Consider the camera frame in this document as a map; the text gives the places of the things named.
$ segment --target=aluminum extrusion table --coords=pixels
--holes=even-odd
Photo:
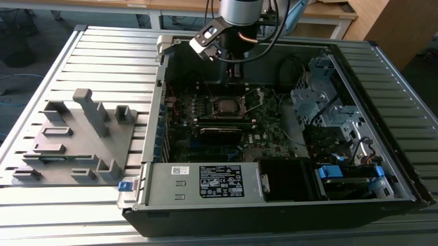
[[[154,70],[159,66],[155,44],[162,34],[194,35],[193,32],[109,27],[79,27],[74,31],[0,148],[0,184],[4,185],[0,189],[2,245],[207,245],[238,242],[257,245],[261,242],[293,240],[306,241],[309,245],[370,245],[384,240],[392,245],[429,245],[438,239],[438,206],[349,230],[145,238],[118,209],[117,187],[8,187],[8,170],[22,165],[20,155],[31,147],[39,124],[46,120],[39,113],[45,101],[71,98],[77,88],[93,89],[94,100],[102,101],[107,109],[123,102],[139,111],[126,175],[139,174],[157,80],[151,68]],[[368,42],[309,38],[290,40],[336,43],[341,47],[429,190],[437,195],[438,121],[380,48]],[[66,104],[79,107],[73,101]]]

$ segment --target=barcode sticker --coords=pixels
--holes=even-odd
[[[189,167],[173,167],[173,174],[175,174],[175,175],[178,175],[178,174],[187,175],[189,174]]]
[[[143,5],[143,4],[129,4],[129,7],[146,8],[146,5]]]

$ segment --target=blue latch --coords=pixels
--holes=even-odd
[[[322,168],[318,169],[318,173],[320,173],[321,178],[342,178],[344,177],[341,167],[338,165],[322,166]]]
[[[378,174],[380,177],[385,176],[385,171],[384,171],[384,168],[381,166],[376,167],[376,171],[377,171],[377,174]]]
[[[119,182],[119,191],[133,191],[134,182],[121,181]]]

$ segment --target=black label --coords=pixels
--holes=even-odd
[[[199,195],[203,198],[245,197],[241,166],[201,166]]]

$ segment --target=motherboard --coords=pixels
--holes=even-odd
[[[167,88],[170,162],[253,162],[293,155],[272,88],[202,81]]]

